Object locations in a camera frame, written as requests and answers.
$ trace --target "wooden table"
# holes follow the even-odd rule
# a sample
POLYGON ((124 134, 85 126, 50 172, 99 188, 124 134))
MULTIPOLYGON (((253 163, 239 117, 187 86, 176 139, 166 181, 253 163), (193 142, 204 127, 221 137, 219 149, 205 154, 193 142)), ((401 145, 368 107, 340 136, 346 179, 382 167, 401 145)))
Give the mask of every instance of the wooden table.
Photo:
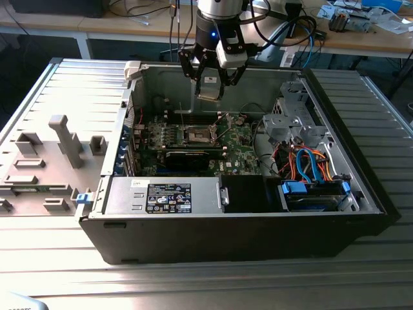
MULTIPOLYGON (((137 4, 150 4, 149 0, 127 0, 128 7, 137 4)), ((134 14, 141 14, 167 6, 164 3, 154 3, 146 8, 135 9, 134 14)), ((149 14, 147 21, 149 25, 138 23, 127 17, 119 17, 107 12, 101 19, 87 18, 81 16, 63 16, 49 14, 18 14, 13 7, 7 3, 7 10, 14 19, 33 36, 56 36, 72 37, 76 39, 79 51, 83 59, 92 59, 93 53, 90 48, 89 39, 107 39, 120 41, 143 41, 143 42, 169 42, 170 16, 169 10, 161 10, 149 14)), ((125 15, 123 4, 114 5, 112 10, 120 15, 125 15)), ((181 29, 179 31, 181 42, 190 25, 190 7, 181 7, 181 29)), ((16 22, 7 14, 3 5, 0 5, 0 33, 25 34, 16 22)), ((193 43, 195 38, 195 22, 189 35, 187 43, 193 43)), ((172 42, 177 43, 177 24, 174 24, 172 42)))
MULTIPOLYGON (((138 0, 126 0, 128 7, 136 5, 138 0)), ((150 3, 149 0, 139 0, 139 4, 150 3)), ((133 13, 140 14, 166 6, 165 3, 155 3, 146 8, 135 9, 133 13)), ((307 14, 315 16, 318 8, 326 4, 323 0, 303 0, 307 14)), ((8 11, 20 23, 20 25, 32 35, 40 36, 59 36, 72 37, 77 40, 79 49, 84 59, 91 59, 92 50, 89 45, 89 39, 109 39, 121 41, 146 41, 167 43, 169 37, 170 16, 168 10, 158 11, 150 14, 148 26, 138 23, 127 17, 119 17, 111 12, 107 12, 101 19, 86 18, 79 16, 63 15, 44 15, 44 14, 17 14, 11 5, 7 4, 8 11)), ((118 14, 125 14, 122 2, 112 7, 112 10, 118 14)), ((401 14, 409 14, 411 11, 402 11, 401 14)), ((194 26, 189 35, 188 43, 194 42, 195 37, 195 15, 194 7, 194 26)), ((395 35, 373 26, 372 30, 367 33, 344 32, 337 33, 328 30, 328 21, 318 19, 318 28, 327 33, 325 45, 322 52, 331 54, 349 54, 360 56, 376 57, 396 57, 406 58, 413 49, 413 35, 410 32, 395 35)), ((190 23, 190 7, 182 6, 181 8, 181 40, 185 36, 190 23)), ((5 9, 0 6, 0 32, 24 34, 18 28, 14 20, 6 13, 5 9)), ((172 32, 172 41, 176 43, 177 26, 174 25, 172 32)), ((283 65, 288 65, 289 59, 294 58, 294 54, 306 45, 304 42, 300 45, 285 48, 283 65)))
MULTIPOLYGON (((317 16, 319 7, 327 5, 323 0, 303 0, 305 11, 309 16, 317 16)), ((402 8, 399 12, 403 16, 413 16, 413 10, 402 8)), ((327 19, 317 19, 317 28, 327 33, 325 44, 322 48, 323 53, 375 56, 375 57, 394 57, 406 58, 413 49, 413 34, 405 32, 404 34, 393 34, 376 25, 373 25, 368 33, 362 32, 334 32, 328 29, 327 19)), ((282 62, 285 61, 284 67, 289 67, 288 63, 294 58, 294 54, 303 49, 300 45, 285 48, 282 62)))

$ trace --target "warning label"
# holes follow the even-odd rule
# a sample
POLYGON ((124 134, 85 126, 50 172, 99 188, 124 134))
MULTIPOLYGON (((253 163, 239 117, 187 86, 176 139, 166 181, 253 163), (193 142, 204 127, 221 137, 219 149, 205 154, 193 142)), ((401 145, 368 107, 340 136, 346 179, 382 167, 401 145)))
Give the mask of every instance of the warning label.
POLYGON ((191 213, 191 184, 149 184, 146 212, 191 213))

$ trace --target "yellow cable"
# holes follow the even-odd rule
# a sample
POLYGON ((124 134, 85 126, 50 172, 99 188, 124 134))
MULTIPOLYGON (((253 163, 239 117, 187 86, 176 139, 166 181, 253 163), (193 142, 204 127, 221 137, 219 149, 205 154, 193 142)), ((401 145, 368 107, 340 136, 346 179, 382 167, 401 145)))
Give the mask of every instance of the yellow cable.
POLYGON ((328 163, 326 163, 326 166, 327 166, 327 176, 330 179, 330 181, 332 181, 333 178, 331 177, 331 174, 330 174, 330 168, 329 168, 330 166, 328 165, 328 163))

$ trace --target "blue latch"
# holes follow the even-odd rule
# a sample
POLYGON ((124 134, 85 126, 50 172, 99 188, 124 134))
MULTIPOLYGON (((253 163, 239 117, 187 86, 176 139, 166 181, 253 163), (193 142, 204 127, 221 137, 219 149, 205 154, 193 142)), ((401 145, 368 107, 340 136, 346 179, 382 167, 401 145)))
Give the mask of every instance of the blue latch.
POLYGON ((94 193, 86 192, 84 194, 78 194, 76 197, 76 203, 84 203, 85 205, 90 205, 93 203, 94 193))
POLYGON ((281 186, 284 194, 306 194, 307 188, 301 182, 284 182, 281 186))
POLYGON ((350 194, 351 188, 350 188, 350 184, 348 184, 348 182, 343 182, 341 184, 341 187, 343 188, 343 190, 345 191, 346 194, 350 194))

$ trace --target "sticker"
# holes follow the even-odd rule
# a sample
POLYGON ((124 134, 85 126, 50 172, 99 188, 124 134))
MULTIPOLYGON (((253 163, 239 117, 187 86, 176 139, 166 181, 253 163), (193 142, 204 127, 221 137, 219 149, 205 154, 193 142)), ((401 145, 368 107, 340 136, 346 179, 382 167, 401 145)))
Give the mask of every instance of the sticker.
POLYGON ((205 83, 217 83, 217 78, 212 76, 206 76, 204 81, 205 83))
POLYGON ((147 213, 159 214, 192 212, 191 184, 149 184, 148 181, 147 186, 147 213))
POLYGON ((13 189, 15 192, 37 192, 37 189, 13 189))
POLYGON ((130 182, 131 187, 148 187, 149 180, 140 180, 140 179, 133 179, 130 182))

